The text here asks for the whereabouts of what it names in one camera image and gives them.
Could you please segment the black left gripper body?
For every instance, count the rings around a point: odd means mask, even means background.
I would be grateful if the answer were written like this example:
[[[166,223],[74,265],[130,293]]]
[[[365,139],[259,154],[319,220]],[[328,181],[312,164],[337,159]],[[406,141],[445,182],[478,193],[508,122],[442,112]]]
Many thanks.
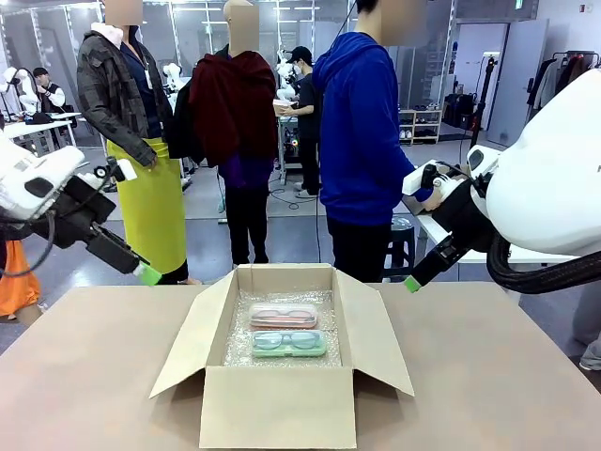
[[[121,273],[142,275],[147,261],[119,236],[103,226],[116,204],[87,181],[72,176],[51,206],[54,245],[67,249],[82,242],[88,253]]]

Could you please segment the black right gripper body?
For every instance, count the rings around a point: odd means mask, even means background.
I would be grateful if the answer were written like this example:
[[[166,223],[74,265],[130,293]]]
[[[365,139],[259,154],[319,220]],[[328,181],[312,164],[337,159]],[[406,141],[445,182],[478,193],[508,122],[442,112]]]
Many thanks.
[[[461,181],[430,213],[447,235],[414,266],[410,274],[421,288],[452,268],[468,251],[488,252],[495,229],[474,203],[471,188],[469,181]]]

